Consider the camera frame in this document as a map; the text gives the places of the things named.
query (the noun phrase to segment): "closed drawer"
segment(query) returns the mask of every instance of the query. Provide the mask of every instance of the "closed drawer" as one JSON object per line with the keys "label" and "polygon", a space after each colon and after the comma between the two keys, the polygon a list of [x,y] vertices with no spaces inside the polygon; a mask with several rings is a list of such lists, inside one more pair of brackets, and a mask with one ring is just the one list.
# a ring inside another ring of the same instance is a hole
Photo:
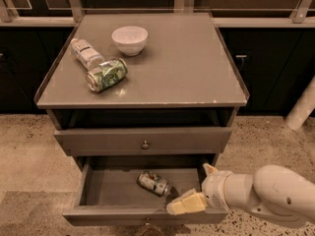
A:
{"label": "closed drawer", "polygon": [[55,131],[71,156],[223,152],[230,128],[70,129]]}
{"label": "closed drawer", "polygon": [[[225,212],[169,215],[166,205],[188,190],[201,190],[202,155],[88,157],[72,209],[63,216],[73,225],[220,223]],[[159,197],[137,184],[140,173],[152,170],[172,186]]]}

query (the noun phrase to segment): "silver can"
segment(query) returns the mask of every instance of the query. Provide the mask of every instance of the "silver can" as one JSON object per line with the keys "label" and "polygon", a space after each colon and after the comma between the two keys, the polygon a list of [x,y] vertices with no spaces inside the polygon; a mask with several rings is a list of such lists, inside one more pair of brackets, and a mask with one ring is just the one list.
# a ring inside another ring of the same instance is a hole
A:
{"label": "silver can", "polygon": [[138,182],[142,187],[158,196],[164,196],[168,191],[167,180],[152,171],[142,172],[138,178]]}
{"label": "silver can", "polygon": [[123,59],[112,59],[89,70],[87,82],[92,91],[101,92],[123,80],[127,73],[128,69]]}

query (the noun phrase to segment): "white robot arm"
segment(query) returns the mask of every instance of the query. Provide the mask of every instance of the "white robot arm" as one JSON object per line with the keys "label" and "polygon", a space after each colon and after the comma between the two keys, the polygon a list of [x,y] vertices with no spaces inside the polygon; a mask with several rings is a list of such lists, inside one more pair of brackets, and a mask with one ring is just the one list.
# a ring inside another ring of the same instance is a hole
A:
{"label": "white robot arm", "polygon": [[241,208],[282,226],[315,223],[315,185],[287,168],[267,165],[254,175],[204,168],[202,192],[193,189],[172,201],[166,207],[170,214]]}

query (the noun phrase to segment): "floor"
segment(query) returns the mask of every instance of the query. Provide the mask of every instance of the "floor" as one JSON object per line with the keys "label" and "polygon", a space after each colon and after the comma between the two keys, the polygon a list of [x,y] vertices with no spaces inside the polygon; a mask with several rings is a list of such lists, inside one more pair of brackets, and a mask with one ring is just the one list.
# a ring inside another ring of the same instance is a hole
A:
{"label": "floor", "polygon": [[[266,164],[290,168],[315,183],[315,118],[297,131],[282,117],[237,116],[218,169],[254,173]],[[127,236],[144,227],[75,227],[63,218],[71,207],[81,172],[53,138],[46,115],[0,115],[0,236]],[[315,236],[315,225],[298,229],[274,225],[233,210],[217,225],[160,227],[165,235]]]}

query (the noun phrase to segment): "white bowl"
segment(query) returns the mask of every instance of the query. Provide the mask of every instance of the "white bowl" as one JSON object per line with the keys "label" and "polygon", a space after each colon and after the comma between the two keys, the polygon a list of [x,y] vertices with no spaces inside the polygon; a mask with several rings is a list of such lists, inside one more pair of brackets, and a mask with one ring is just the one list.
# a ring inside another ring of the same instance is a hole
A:
{"label": "white bowl", "polygon": [[135,56],[145,48],[148,32],[139,27],[124,27],[111,35],[117,48],[128,56]]}

